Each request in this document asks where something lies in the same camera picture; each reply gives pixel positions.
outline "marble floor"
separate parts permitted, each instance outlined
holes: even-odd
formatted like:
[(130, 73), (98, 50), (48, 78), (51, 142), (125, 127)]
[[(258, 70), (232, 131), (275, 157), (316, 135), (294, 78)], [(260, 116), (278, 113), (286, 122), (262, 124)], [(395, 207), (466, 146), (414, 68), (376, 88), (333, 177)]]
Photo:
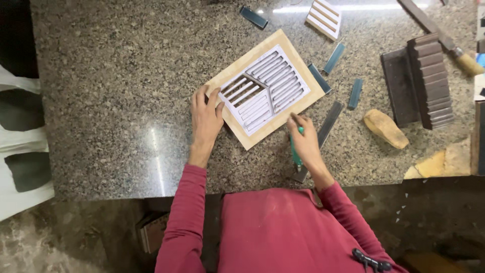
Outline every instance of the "marble floor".
[[(480, 177), (344, 190), (393, 258), (436, 250), (456, 236), (484, 239), (485, 180)], [(209, 195), (206, 201), (201, 258), (208, 272), (217, 265), (220, 198)], [(171, 200), (54, 200), (28, 209), (0, 222), (0, 272), (152, 272), (155, 257), (141, 252), (134, 225), (147, 209), (167, 210)]]

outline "wooden handle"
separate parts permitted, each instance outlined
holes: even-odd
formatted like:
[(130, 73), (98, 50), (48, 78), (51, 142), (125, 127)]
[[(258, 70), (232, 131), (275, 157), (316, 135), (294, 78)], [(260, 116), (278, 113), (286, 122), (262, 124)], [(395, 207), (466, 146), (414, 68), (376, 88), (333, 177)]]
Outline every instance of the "wooden handle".
[(472, 59), (466, 53), (457, 57), (456, 60), (468, 72), (468, 74), (470, 74), (472, 76), (485, 73), (485, 68), (483, 68), (481, 65), (479, 65), (474, 59)]

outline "red sleeve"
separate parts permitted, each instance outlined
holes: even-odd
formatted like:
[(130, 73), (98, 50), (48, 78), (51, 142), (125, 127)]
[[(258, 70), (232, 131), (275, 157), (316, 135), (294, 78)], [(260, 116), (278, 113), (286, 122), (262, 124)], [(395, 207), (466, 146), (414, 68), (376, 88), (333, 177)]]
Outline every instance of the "red sleeve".
[(205, 272), (200, 254), (206, 170), (185, 165), (158, 252), (155, 273)]
[(387, 255), (356, 205), (350, 201), (337, 182), (331, 187), (322, 190), (318, 196), (323, 206), (332, 213), (335, 219), (356, 239), (362, 250), (371, 258), (390, 262), (393, 268), (392, 272), (407, 272), (405, 269), (396, 265), (389, 255)]

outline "hand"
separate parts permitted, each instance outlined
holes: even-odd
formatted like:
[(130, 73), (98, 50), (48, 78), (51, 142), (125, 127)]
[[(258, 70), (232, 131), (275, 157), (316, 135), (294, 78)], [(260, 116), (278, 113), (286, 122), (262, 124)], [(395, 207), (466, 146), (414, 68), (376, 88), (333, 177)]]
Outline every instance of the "hand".
[(209, 88), (203, 85), (192, 95), (192, 145), (190, 146), (190, 156), (187, 162), (190, 165), (205, 168), (214, 147), (217, 134), (224, 124), (222, 119), (222, 109), (224, 102), (220, 102), (215, 107), (217, 94), (221, 91), (216, 88), (209, 97), (209, 102), (205, 103), (205, 93)]
[[(317, 131), (311, 119), (291, 113), (286, 126), (293, 138), (296, 153), (300, 156), (303, 165), (310, 171), (317, 190), (321, 191), (333, 185), (335, 180), (323, 162)], [(302, 134), (298, 131), (298, 126), (303, 127)]]

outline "speckled granite surface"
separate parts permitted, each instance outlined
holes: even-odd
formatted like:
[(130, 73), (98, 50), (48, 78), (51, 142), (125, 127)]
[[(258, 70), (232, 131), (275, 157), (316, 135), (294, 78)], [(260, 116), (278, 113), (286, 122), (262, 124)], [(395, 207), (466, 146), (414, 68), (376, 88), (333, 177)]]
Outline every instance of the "speckled granite surface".
[[(191, 140), (192, 92), (281, 28), (306, 63), (322, 69), (335, 43), (304, 24), (310, 0), (246, 1), (270, 20), (261, 31), (238, 14), (240, 3), (157, 0), (32, 0), (34, 33), (57, 197), (70, 200), (174, 195)], [(465, 50), (474, 49), (476, 6), (438, 1), (425, 9)], [(392, 116), (379, 55), (422, 35), (391, 0), (339, 1), (346, 50), (326, 77), (334, 92), (305, 113), (319, 127), (334, 100), (347, 104), (354, 79), (364, 80), (355, 111), (344, 110), (322, 153), (344, 186), (399, 183), (415, 159), (469, 135), (473, 81), (452, 60), (456, 122), (439, 131), (404, 129), (399, 151), (361, 121), (377, 108)], [(301, 12), (282, 13), (296, 8)], [(207, 193), (271, 187), (308, 188), (293, 173), (287, 129), (249, 151), (222, 130), (208, 166)]]

